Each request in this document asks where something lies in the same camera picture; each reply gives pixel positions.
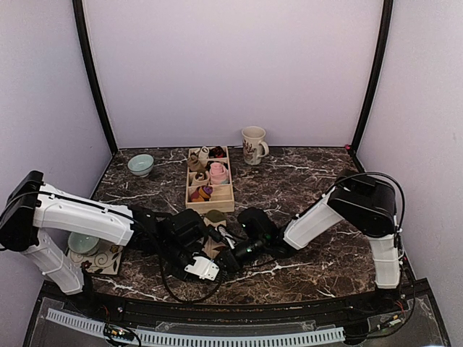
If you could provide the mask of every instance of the white ventilation grille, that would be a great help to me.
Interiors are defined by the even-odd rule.
[[[104,323],[96,320],[74,316],[73,314],[61,312],[55,309],[48,310],[46,319],[88,335],[104,338]],[[157,333],[142,329],[136,329],[135,332],[142,341],[142,345],[150,347],[303,347],[321,346],[327,343],[342,342],[345,340],[344,328],[342,327],[288,335],[245,336],[242,338],[234,336],[208,337],[177,335]],[[137,341],[132,341],[132,345],[133,344],[137,345]]]

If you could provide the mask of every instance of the black metal frame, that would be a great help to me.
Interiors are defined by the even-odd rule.
[[[415,282],[416,296],[428,295],[430,303],[438,322],[441,337],[446,346],[450,346],[441,313],[437,306],[433,292],[427,279]],[[404,284],[402,291],[407,300],[413,297],[413,288],[409,283]],[[317,301],[295,302],[293,304],[264,304],[264,305],[189,305],[176,303],[164,303],[158,301],[137,300],[112,296],[108,294],[96,294],[97,300],[104,304],[110,311],[111,321],[120,322],[126,326],[156,327],[159,322],[180,322],[200,325],[242,325],[242,324],[276,324],[283,322],[304,322],[315,320],[317,326],[335,325],[352,327],[365,324],[366,319],[372,316],[371,312],[353,312],[351,305],[363,301],[369,301],[373,292],[356,294],[344,298],[323,299]],[[45,281],[33,310],[27,328],[27,334],[23,346],[29,346],[33,335],[33,329],[37,320],[43,298],[50,298],[64,302],[64,309],[77,312],[70,304],[66,295],[59,287]],[[93,315],[104,320],[103,310]]]
[[[376,43],[375,58],[373,59],[370,80],[368,81],[367,92],[363,101],[363,106],[360,112],[357,128],[355,129],[354,138],[352,139],[351,145],[347,149],[349,151],[349,154],[352,156],[354,162],[357,161],[359,164],[360,162],[357,158],[357,151],[362,141],[362,137],[365,132],[365,127],[367,126],[371,106],[375,97],[376,87],[378,86],[381,67],[383,66],[384,53],[386,51],[389,27],[391,24],[393,4],[394,0],[384,0],[383,13],[381,15],[381,24],[378,33],[378,42]]]
[[[93,63],[92,50],[90,47],[90,41],[88,40],[87,25],[85,24],[85,14],[82,5],[82,0],[72,0],[74,7],[75,24],[77,26],[77,34],[79,35],[80,49],[82,50],[82,57],[84,59],[85,69],[87,70],[87,78],[90,83],[90,89],[92,90],[93,100],[95,101],[95,107],[100,118],[101,126],[106,137],[109,149],[114,155],[118,151],[116,139],[109,123],[109,117],[106,113],[106,107],[103,102],[103,96],[101,95],[100,85],[96,76],[95,64]]]

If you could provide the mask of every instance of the light blue bowl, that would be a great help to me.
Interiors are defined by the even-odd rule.
[[[153,165],[154,159],[149,154],[136,155],[127,164],[130,172],[140,177],[146,177],[153,170]]]

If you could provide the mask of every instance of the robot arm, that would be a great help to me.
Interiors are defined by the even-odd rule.
[[[346,219],[358,227],[370,242],[376,286],[379,289],[395,289],[400,282],[400,266],[399,250],[395,242],[397,225],[394,188],[384,181],[374,180],[371,183],[371,190],[366,192],[358,187],[365,187],[362,180],[357,181],[354,189],[334,187],[309,210],[291,220],[284,231],[283,240],[291,247],[301,249]]]
[[[370,242],[379,289],[395,289],[400,282],[399,242],[396,224],[394,188],[370,176],[353,177],[345,171],[338,177],[342,183],[332,189],[306,211],[295,215],[282,229],[254,207],[238,216],[248,240],[219,255],[224,267],[239,270],[245,261],[259,253],[275,258],[291,257],[314,238],[342,220],[357,227]]]
[[[193,211],[187,210],[172,217],[170,223],[158,222],[156,215],[159,214],[148,209],[108,205],[77,197],[44,184],[42,178],[42,173],[30,172],[9,196],[7,207],[0,215],[0,244],[31,259],[65,294],[80,293],[84,275],[64,256],[44,228],[72,231],[127,246],[135,234],[141,234],[141,226],[152,236],[139,243],[151,243],[151,248],[153,244],[164,243],[168,247],[158,247],[160,257],[165,257],[185,273],[215,279],[217,265],[199,252],[190,251],[176,238],[183,236],[182,241],[193,244],[203,237],[203,221],[199,215],[192,214]],[[159,226],[164,234],[157,232]]]

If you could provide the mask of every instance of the ceramic coaster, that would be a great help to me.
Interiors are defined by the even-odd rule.
[[[79,265],[88,273],[99,275],[117,275],[121,266],[123,246],[117,246],[109,241],[100,240],[98,252],[92,256],[74,253],[69,248],[66,250],[66,256],[73,263]]]

